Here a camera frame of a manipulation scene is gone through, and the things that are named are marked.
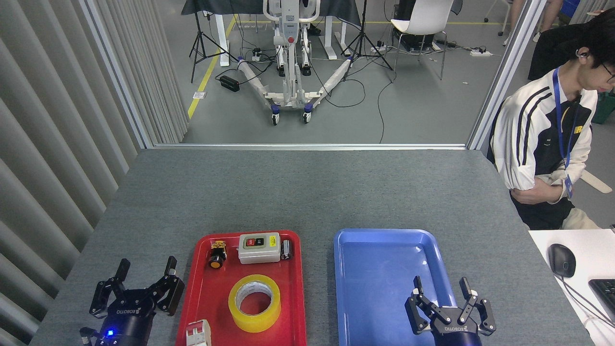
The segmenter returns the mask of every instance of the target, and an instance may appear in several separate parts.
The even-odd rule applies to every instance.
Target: man's arm
[[[535,177],[535,185],[529,190],[512,189],[510,195],[519,203],[538,204],[542,202],[557,203],[561,199],[562,185],[549,185]]]
[[[537,101],[535,95],[529,100],[516,94],[509,97],[502,104],[494,124],[491,138],[494,163],[510,190],[529,190],[535,184],[534,150],[538,135],[549,126],[544,114],[533,107],[532,103]]]
[[[577,142],[575,143],[573,149],[570,151],[570,164],[568,165],[568,169],[565,169],[565,160],[562,160],[560,166],[555,171],[553,171],[553,173],[541,177],[543,178],[543,180],[545,180],[546,184],[554,186],[563,185],[564,180],[566,179],[566,173],[570,176],[570,181],[573,184],[581,178],[581,174],[585,170],[585,162],[587,161],[587,157],[591,149],[592,129],[590,125],[591,117],[583,126],[583,129],[579,134]],[[555,201],[551,201],[551,203],[557,203],[560,199],[566,196],[568,196],[566,189],[561,188],[559,198]]]

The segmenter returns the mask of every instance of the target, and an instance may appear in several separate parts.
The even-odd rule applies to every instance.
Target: vertical blinds
[[[140,148],[188,117],[151,1],[0,0],[0,345],[26,345]]]

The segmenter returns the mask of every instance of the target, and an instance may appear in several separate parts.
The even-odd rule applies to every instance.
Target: glasses
[[[602,63],[602,67],[605,68],[605,70],[611,75],[611,77],[608,80],[608,83],[615,83],[615,74],[613,74],[612,72],[609,71],[609,69],[606,67],[605,63]]]

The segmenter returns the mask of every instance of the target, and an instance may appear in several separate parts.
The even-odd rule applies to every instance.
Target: packing tape
[[[248,315],[241,311],[241,303],[252,293],[265,293],[271,299],[265,311],[257,315]],[[282,306],[280,288],[270,277],[254,274],[239,280],[229,294],[229,310],[237,327],[250,333],[266,331],[277,321]]]

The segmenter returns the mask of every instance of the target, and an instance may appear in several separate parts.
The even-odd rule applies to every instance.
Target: plastic tray
[[[340,346],[434,345],[414,335],[404,303],[421,276],[425,295],[456,306],[434,236],[422,230],[348,228],[334,239]]]
[[[208,235],[199,240],[194,249],[175,346],[186,346],[186,326],[193,321],[203,319],[206,319],[211,326],[214,346],[305,346],[307,344],[299,237],[288,230],[274,232],[280,233],[280,241],[289,239],[292,242],[291,259],[277,263],[245,265],[239,263],[237,256],[239,236],[246,233]],[[226,241],[227,259],[219,269],[211,268],[207,263],[211,244],[216,240]],[[280,288],[282,305],[280,316],[271,328],[259,333],[248,333],[239,329],[228,308],[228,295],[233,285],[251,274],[266,275]]]

